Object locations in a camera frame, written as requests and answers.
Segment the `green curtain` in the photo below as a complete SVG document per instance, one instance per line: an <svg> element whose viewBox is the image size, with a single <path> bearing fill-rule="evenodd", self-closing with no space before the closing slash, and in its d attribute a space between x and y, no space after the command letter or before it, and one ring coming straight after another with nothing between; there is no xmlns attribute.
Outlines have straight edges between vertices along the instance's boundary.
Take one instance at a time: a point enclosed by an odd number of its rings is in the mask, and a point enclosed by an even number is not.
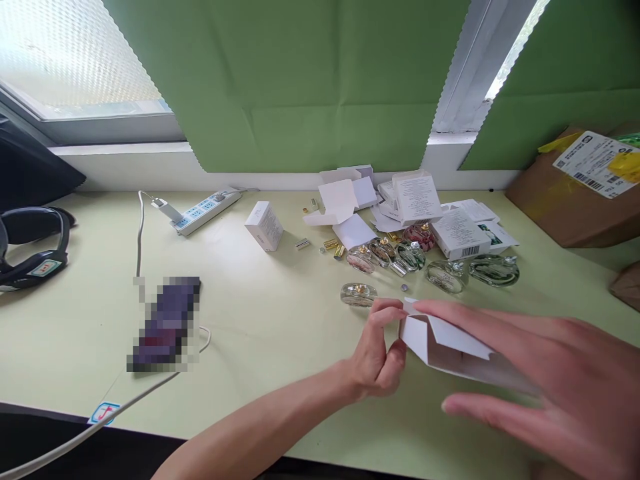
<svg viewBox="0 0 640 480"><path fill-rule="evenodd" d="M640 3L551 0L462 169L523 169L569 124L607 132L637 119Z"/></svg>
<svg viewBox="0 0 640 480"><path fill-rule="evenodd" d="M206 171L418 168L469 0L105 0Z"/></svg>

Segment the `desk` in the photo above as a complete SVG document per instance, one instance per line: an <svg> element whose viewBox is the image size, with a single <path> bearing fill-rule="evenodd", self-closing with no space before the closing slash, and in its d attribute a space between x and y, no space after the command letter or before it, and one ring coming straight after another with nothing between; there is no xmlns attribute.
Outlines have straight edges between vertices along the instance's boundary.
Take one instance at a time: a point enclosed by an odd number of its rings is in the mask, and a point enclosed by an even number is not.
<svg viewBox="0 0 640 480"><path fill-rule="evenodd" d="M183 211L207 193L163 193ZM142 273L199 275L200 322L211 346L198 364L118 417L113 426L190 438L238 407L349 356L366 312L339 300L342 284L375 286L381 296L452 299L423 275L400 279L389 270L365 275L320 254L330 227L307 227L302 208L317 192L244 193L243 198L188 238L147 207ZM441 192L442 202L475 198L520 240L521 278L508 289L474 279L461 300L480 307L587 320L640 345L640 314L611 296L618 270L637 260L640 241L603 250L565 250L502 193ZM284 233L265 253L243 224L258 200L272 202ZM125 356L144 318L133 286L139 205L135 193L70 195L55 203L72 212L69 267L37 289L0 295L0 401L88 417L104 399L124 403L159 375L134 378ZM370 212L362 213L370 219ZM294 243L311 246L297 251ZM47 242L38 248L46 248ZM12 250L17 255L24 247ZM430 260L440 252L427 254ZM397 335L387 330L387 342ZM442 400L455 391L506 395L493 387L426 367L409 353L402 385L387 399L368 399L326 420L288 453L303 459L412 477L525 479L532 452L464 419L448 418Z"/></svg>

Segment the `white power strip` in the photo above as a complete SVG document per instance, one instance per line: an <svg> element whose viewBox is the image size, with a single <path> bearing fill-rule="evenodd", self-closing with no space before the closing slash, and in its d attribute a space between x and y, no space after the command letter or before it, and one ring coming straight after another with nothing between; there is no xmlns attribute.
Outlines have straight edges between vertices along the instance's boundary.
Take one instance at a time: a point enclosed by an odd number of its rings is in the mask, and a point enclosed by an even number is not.
<svg viewBox="0 0 640 480"><path fill-rule="evenodd" d="M169 224L175 228L178 235L186 237L240 198L242 193L226 187L184 212L182 214L184 218L179 222L170 221Z"/></svg>

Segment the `headphones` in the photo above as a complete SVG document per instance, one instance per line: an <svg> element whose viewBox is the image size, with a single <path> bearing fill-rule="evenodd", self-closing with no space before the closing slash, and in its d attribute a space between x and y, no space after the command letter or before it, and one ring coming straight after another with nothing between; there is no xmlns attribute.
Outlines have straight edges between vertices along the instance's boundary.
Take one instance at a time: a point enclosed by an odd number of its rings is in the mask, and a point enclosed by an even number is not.
<svg viewBox="0 0 640 480"><path fill-rule="evenodd" d="M0 291L35 287L64 270L74 224L72 214L56 207L25 207L0 215ZM9 244L22 245L53 234L60 234L55 250L36 253L16 266L8 264Z"/></svg>

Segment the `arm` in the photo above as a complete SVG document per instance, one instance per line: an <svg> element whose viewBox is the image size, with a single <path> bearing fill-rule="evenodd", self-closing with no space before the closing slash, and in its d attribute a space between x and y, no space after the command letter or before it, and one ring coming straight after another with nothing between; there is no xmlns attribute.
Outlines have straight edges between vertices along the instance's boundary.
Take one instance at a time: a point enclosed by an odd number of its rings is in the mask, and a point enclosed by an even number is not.
<svg viewBox="0 0 640 480"><path fill-rule="evenodd" d="M377 300L353 356L258 398L180 446L153 480L256 478L336 411L392 394L405 364L401 340L387 352L384 326L402 319L398 300Z"/></svg>

